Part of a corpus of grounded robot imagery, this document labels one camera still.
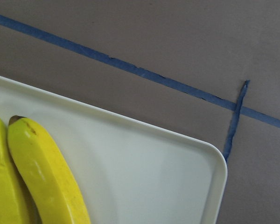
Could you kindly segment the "white bear serving tray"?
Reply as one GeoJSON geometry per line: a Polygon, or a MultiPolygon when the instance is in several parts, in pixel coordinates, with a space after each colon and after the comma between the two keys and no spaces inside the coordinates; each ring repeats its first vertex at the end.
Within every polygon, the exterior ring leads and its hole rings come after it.
{"type": "Polygon", "coordinates": [[[214,224],[227,179],[210,143],[0,76],[0,117],[32,118],[62,151],[94,224],[214,224]]]}

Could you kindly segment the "yellow banana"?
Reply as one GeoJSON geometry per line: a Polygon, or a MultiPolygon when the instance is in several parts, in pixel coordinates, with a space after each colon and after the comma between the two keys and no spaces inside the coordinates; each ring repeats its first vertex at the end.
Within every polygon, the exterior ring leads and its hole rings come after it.
{"type": "Polygon", "coordinates": [[[91,223],[80,188],[57,144],[36,121],[14,115],[7,143],[44,224],[91,223]]]}

